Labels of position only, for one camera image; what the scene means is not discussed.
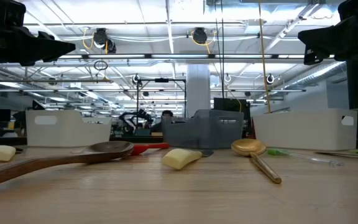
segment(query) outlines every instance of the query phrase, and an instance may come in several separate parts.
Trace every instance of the white column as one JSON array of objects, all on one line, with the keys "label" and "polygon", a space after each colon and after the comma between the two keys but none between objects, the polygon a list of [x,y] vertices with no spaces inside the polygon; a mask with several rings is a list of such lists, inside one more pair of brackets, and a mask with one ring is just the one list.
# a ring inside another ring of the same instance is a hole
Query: white column
[{"label": "white column", "polygon": [[200,109],[211,109],[209,66],[187,65],[187,117]]}]

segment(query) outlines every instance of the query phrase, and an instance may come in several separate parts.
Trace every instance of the wooden spoon handle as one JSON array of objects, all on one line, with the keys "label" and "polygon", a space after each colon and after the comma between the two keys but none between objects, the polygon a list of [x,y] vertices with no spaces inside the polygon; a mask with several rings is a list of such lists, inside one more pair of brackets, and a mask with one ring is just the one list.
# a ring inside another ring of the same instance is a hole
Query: wooden spoon handle
[{"label": "wooden spoon handle", "polygon": [[250,155],[252,161],[257,165],[257,167],[259,167],[261,171],[263,171],[274,183],[281,184],[281,177],[279,177],[263,159],[259,158],[259,156],[253,152],[251,152]]},{"label": "wooden spoon handle", "polygon": [[97,162],[96,156],[100,156],[100,154],[83,154],[78,156],[53,156],[8,163],[0,166],[0,183],[47,167],[72,163],[90,163],[92,162],[92,158],[94,158],[95,162]]}]

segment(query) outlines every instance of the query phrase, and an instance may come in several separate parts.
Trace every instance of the red spatula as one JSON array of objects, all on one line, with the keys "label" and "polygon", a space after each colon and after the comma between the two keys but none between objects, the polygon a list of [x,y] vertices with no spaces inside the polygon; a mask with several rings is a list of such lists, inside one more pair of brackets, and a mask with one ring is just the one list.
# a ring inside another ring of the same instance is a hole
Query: red spatula
[{"label": "red spatula", "polygon": [[131,156],[137,156],[140,153],[145,152],[148,149],[168,149],[168,143],[157,143],[157,144],[139,144],[135,145],[134,150],[131,153]]}]

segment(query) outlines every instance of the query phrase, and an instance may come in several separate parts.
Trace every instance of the workbench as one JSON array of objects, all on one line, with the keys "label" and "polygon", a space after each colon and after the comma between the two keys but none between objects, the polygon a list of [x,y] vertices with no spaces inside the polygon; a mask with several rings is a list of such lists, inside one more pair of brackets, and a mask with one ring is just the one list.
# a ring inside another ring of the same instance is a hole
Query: workbench
[{"label": "workbench", "polygon": [[[71,150],[30,148],[15,160]],[[162,165],[166,153],[51,167],[0,184],[0,223],[358,223],[358,159],[318,155],[345,163],[332,168],[264,154],[283,179],[277,185],[231,150],[180,171]]]}]

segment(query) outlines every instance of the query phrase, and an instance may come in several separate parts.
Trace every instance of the gold spoon handle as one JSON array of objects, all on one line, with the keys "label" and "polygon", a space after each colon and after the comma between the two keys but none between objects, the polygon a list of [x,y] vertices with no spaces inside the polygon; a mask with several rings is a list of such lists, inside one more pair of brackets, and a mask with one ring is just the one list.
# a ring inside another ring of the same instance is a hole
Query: gold spoon handle
[{"label": "gold spoon handle", "polygon": [[259,156],[253,152],[250,153],[250,156],[252,161],[259,167],[259,169],[263,171],[275,184],[281,184],[281,177],[279,177],[264,160],[259,158]]}]

